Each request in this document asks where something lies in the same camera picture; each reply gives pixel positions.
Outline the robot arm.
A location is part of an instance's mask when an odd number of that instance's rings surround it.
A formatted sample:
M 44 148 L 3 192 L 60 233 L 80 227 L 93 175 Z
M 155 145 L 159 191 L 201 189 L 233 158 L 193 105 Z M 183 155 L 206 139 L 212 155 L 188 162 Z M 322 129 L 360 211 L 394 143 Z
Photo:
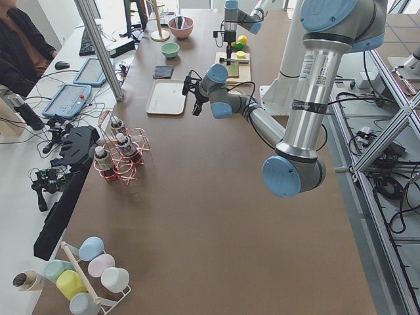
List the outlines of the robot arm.
M 294 12 L 287 42 L 297 53 L 292 62 L 297 87 L 286 126 L 257 100 L 232 94 L 225 66 L 213 64 L 203 77 L 186 77 L 183 93 L 196 97 L 193 114 L 205 102 L 217 119 L 241 114 L 274 149 L 263 164 L 266 187 L 276 196 L 293 197 L 317 188 L 326 177 L 318 155 L 318 138 L 342 56 L 376 49 L 385 36 L 386 1 L 301 1 Z
M 231 65 L 232 42 L 236 40 L 237 27 L 258 34 L 262 22 L 267 15 L 268 8 L 275 0 L 258 1 L 254 9 L 248 14 L 239 8 L 239 1 L 227 0 L 224 2 L 224 20 L 222 22 L 222 41 L 226 43 L 226 65 Z

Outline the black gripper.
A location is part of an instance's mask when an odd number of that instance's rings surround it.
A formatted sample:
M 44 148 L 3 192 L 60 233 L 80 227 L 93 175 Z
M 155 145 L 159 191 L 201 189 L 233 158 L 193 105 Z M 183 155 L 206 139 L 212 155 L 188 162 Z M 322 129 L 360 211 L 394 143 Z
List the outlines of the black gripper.
M 231 65 L 232 46 L 231 44 L 236 43 L 236 31 L 224 30 L 224 42 L 226 44 L 226 64 Z
M 193 116 L 198 116 L 198 115 L 201 114 L 202 104 L 208 102 L 209 97 L 208 97 L 207 93 L 202 89 L 200 81 L 196 81 L 193 84 L 193 90 L 194 90 L 193 94 L 196 97 L 196 102 L 194 103 L 194 107 L 193 107 L 193 110 L 192 110 L 192 115 Z

